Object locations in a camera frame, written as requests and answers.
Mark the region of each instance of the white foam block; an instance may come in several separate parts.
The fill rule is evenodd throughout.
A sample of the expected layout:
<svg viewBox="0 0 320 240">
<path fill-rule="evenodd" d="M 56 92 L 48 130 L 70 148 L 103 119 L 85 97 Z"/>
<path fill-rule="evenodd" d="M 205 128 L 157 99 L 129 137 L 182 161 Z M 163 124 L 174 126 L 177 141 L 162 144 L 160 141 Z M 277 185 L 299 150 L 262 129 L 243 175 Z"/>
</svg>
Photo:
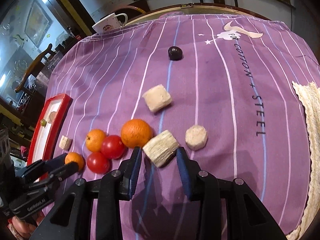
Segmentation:
<svg viewBox="0 0 320 240">
<path fill-rule="evenodd" d="M 170 94 L 165 90 L 163 85 L 157 85 L 149 89 L 142 97 L 149 107 L 149 110 L 153 113 L 158 112 L 172 102 Z"/>
<path fill-rule="evenodd" d="M 208 133 L 201 125 L 194 125 L 186 131 L 186 144 L 191 150 L 202 149 L 208 140 Z"/>
<path fill-rule="evenodd" d="M 59 143 L 59 147 L 63 150 L 68 151 L 70 149 L 71 143 L 72 143 L 72 139 L 62 135 Z"/>
</svg>

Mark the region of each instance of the framed picture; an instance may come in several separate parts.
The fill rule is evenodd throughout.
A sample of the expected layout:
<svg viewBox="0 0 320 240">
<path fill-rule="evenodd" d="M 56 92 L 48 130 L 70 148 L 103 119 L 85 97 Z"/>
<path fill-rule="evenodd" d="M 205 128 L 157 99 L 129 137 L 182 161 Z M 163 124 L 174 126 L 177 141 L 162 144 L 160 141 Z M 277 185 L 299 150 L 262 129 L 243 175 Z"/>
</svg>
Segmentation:
<svg viewBox="0 0 320 240">
<path fill-rule="evenodd" d="M 39 48 L 51 24 L 52 20 L 39 2 L 33 0 L 24 32 L 37 48 Z"/>
</svg>

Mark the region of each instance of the chair backrest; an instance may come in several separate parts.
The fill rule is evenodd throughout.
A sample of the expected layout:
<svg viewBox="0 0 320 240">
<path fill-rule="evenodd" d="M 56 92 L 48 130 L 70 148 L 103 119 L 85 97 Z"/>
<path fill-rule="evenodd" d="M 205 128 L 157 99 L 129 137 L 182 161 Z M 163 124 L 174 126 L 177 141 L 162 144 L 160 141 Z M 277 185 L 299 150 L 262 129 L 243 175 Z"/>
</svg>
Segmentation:
<svg viewBox="0 0 320 240">
<path fill-rule="evenodd" d="M 55 52 L 52 50 L 52 44 L 50 43 L 49 46 L 46 48 L 44 52 L 41 52 L 35 60 L 30 64 L 30 66 L 26 69 L 24 72 L 24 75 L 22 77 L 21 83 L 17 86 L 17 88 L 14 90 L 16 93 L 19 93 L 21 90 L 24 90 L 24 85 L 28 79 L 28 77 L 32 74 L 34 77 L 37 77 L 40 71 L 44 68 L 44 64 L 41 62 L 41 60 L 47 55 L 48 53 L 52 56 L 55 55 Z"/>
</svg>

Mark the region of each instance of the screw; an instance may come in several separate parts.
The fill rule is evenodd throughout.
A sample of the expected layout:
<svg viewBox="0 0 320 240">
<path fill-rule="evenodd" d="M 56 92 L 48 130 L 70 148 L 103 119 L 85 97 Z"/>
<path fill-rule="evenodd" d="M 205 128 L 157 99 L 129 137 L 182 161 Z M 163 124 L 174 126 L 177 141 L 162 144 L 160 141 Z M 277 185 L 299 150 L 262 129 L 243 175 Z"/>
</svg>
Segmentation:
<svg viewBox="0 0 320 240">
<path fill-rule="evenodd" d="M 235 183 L 238 184 L 238 185 L 242 185 L 244 183 L 244 181 L 240 178 L 236 178 L 235 179 Z"/>
<path fill-rule="evenodd" d="M 119 170 L 111 171 L 111 175 L 114 176 L 114 177 L 118 177 L 118 176 L 121 175 L 121 171 L 119 171 Z"/>
<path fill-rule="evenodd" d="M 206 172 L 206 171 L 199 171 L 199 176 L 200 177 L 206 177 L 206 176 L 208 176 L 208 173 Z"/>
<path fill-rule="evenodd" d="M 76 185 L 80 186 L 82 184 L 84 184 L 84 179 L 83 178 L 80 178 L 80 179 L 76 180 Z"/>
</svg>

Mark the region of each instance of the red tray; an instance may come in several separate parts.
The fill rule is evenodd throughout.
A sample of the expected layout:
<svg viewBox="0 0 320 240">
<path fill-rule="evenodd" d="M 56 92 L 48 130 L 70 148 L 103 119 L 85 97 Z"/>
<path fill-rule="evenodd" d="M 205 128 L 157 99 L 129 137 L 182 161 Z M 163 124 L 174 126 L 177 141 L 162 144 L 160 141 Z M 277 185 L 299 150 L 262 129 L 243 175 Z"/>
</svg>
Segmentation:
<svg viewBox="0 0 320 240">
<path fill-rule="evenodd" d="M 42 159 L 45 161 L 52 158 L 60 128 L 70 107 L 71 100 L 71 97 L 67 94 L 59 94 L 46 101 L 31 140 L 27 165 L 37 160 Z M 57 112 L 53 122 L 51 124 L 47 123 L 45 127 L 41 126 L 40 121 L 42 119 L 47 120 L 52 111 Z"/>
</svg>

